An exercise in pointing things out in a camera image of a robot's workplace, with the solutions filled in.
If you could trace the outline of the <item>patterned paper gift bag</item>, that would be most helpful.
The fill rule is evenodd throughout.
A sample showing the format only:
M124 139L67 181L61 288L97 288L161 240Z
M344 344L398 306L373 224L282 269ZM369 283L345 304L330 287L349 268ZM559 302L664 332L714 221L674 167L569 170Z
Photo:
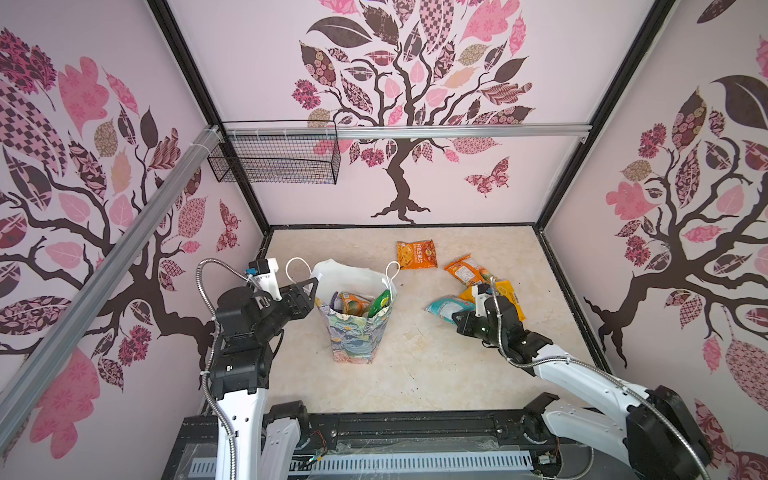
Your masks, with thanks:
M333 259L318 262L309 269L310 276L319 281L315 305L328 330L335 362L373 362L397 299L395 279L400 270L397 261L389 262L382 272L378 272ZM350 292L373 301L387 289L392 292L392 302L373 318L346 315L330 308L335 292Z

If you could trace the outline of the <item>orange mango snack bag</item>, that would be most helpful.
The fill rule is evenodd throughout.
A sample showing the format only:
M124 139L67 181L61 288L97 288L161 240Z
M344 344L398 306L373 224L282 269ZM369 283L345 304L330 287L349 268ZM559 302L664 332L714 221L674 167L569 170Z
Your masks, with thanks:
M350 292L340 292L338 298L341 312L351 316L366 317L372 304L371 299Z

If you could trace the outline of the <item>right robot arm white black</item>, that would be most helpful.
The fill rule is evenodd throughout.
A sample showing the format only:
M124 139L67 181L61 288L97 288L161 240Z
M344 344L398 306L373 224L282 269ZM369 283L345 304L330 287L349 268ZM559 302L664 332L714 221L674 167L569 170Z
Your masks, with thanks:
M537 396L518 423L528 442L574 440L621 461L640 479L708 478L713 450L675 391L622 380L527 329L496 281L472 289L473 309L451 316L457 333L480 340L509 365L586 403L577 407L555 394Z

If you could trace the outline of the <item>orange white snack packet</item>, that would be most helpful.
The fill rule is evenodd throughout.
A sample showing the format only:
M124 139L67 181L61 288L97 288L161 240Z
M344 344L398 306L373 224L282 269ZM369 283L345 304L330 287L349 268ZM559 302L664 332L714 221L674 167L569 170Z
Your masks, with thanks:
M450 262L444 270L467 287L487 283L491 278L489 270L478 264L470 254Z

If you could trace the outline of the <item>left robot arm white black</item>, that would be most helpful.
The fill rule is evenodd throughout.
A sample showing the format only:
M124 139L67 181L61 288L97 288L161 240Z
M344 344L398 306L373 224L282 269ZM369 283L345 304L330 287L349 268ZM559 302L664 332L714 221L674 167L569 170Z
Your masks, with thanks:
M212 301L203 281L211 265L234 274L242 285ZM218 479L285 479L296 447L311 435L302 402L269 407L267 400L285 327L311 313L319 282L311 277L280 286L278 270L273 258L257 259L244 272L216 258L196 267L198 292L218 327L200 373L206 403L218 420Z

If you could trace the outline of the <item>green white snack bag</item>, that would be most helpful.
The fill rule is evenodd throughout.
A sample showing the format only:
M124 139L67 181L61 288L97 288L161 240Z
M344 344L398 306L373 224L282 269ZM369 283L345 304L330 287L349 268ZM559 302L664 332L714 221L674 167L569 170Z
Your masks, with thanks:
M369 309L367 311L367 317L373 318L375 317L380 311L387 308L392 302L392 292L387 289L383 291L378 297L376 297L370 304Z

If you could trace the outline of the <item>purple Fox's candy bag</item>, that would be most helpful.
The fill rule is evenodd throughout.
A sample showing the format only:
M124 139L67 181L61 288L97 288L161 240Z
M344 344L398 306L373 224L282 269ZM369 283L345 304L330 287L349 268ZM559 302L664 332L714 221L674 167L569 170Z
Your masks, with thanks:
M335 292L331 298L330 308L338 313L344 312L344 303L338 292Z

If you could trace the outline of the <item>teal snack packet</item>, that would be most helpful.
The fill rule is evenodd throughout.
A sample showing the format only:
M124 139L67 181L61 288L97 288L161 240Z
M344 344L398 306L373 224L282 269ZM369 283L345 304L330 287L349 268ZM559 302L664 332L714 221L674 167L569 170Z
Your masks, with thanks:
M475 304L473 302L451 295L438 298L425 307L426 312L451 324L455 323L453 318L455 314L474 310Z

